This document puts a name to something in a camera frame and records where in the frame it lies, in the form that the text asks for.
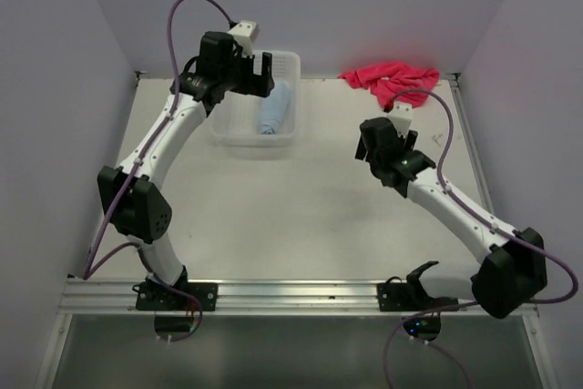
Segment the light blue towel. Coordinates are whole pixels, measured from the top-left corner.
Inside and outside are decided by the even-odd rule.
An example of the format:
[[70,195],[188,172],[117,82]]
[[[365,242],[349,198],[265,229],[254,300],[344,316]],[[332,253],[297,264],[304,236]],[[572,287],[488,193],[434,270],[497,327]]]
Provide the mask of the light blue towel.
[[275,135],[279,132],[286,116],[292,90],[285,81],[277,81],[270,95],[261,102],[259,132],[261,135]]

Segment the pink towel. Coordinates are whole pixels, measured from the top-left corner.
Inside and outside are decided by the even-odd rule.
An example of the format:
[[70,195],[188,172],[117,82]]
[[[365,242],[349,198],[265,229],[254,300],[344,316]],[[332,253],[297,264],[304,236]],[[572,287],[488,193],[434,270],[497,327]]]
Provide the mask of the pink towel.
[[440,72],[434,67],[412,67],[404,62],[391,61],[345,71],[338,78],[352,89],[368,90],[382,109],[395,95],[398,95],[398,101],[417,108],[427,101],[428,96],[413,89],[433,90],[440,80]]

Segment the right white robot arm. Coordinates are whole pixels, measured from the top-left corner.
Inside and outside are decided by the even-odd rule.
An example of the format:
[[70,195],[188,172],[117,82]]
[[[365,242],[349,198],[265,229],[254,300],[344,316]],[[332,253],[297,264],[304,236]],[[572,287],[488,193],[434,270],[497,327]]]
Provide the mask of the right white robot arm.
[[417,134],[399,135],[389,118],[372,118],[360,126],[355,157],[368,163],[386,188],[428,211],[470,251],[477,265],[456,268],[428,261],[403,282],[386,281],[380,293],[399,301],[402,309],[427,310],[461,300],[476,301],[491,316],[507,317],[547,287],[542,236],[522,231],[489,215],[468,197],[455,202],[448,182],[441,182],[435,163],[414,149]]

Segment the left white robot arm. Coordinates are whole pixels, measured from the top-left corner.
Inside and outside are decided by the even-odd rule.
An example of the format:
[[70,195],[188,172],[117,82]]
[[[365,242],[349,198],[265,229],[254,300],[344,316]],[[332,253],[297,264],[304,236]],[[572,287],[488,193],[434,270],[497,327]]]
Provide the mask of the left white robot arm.
[[248,21],[231,25],[227,32],[206,32],[198,55],[176,71],[167,102],[148,134],[119,165],[104,167],[97,176],[105,222],[128,237],[147,270],[138,289],[139,303],[172,310],[195,305],[186,267],[169,241],[172,208],[162,187],[186,140],[226,93],[271,93],[271,53],[262,54],[261,71],[254,71],[257,34],[256,23]]

